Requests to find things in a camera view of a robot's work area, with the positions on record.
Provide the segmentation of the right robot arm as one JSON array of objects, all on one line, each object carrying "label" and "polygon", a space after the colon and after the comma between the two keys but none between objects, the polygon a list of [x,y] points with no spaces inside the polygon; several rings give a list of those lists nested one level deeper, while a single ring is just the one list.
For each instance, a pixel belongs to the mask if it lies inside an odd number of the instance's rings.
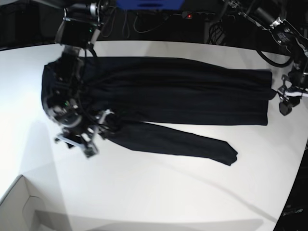
[{"label": "right robot arm", "polygon": [[65,142],[69,148],[77,147],[86,157],[98,153],[93,140],[100,130],[105,130],[103,123],[110,111],[90,116],[82,107],[80,94],[86,59],[81,59],[79,53],[90,51],[93,58],[97,58],[93,47],[101,33],[103,14],[109,7],[108,0],[96,0],[74,3],[64,9],[63,21],[55,37],[55,42],[63,45],[64,50],[52,69],[53,85],[42,100],[48,118],[62,129],[55,142]]}]

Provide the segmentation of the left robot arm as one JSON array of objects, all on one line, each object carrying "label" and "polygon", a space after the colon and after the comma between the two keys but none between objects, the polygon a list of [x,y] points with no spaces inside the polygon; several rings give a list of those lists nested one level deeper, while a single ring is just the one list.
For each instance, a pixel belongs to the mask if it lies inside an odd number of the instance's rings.
[{"label": "left robot arm", "polygon": [[261,58],[274,67],[293,65],[291,71],[282,76],[283,85],[277,90],[280,113],[284,116],[290,114],[300,100],[308,96],[308,39],[281,17],[281,10],[273,0],[225,0],[220,17],[226,14],[228,7],[234,8],[239,15],[270,32],[275,42],[290,52],[289,60],[279,64],[257,49]]}]

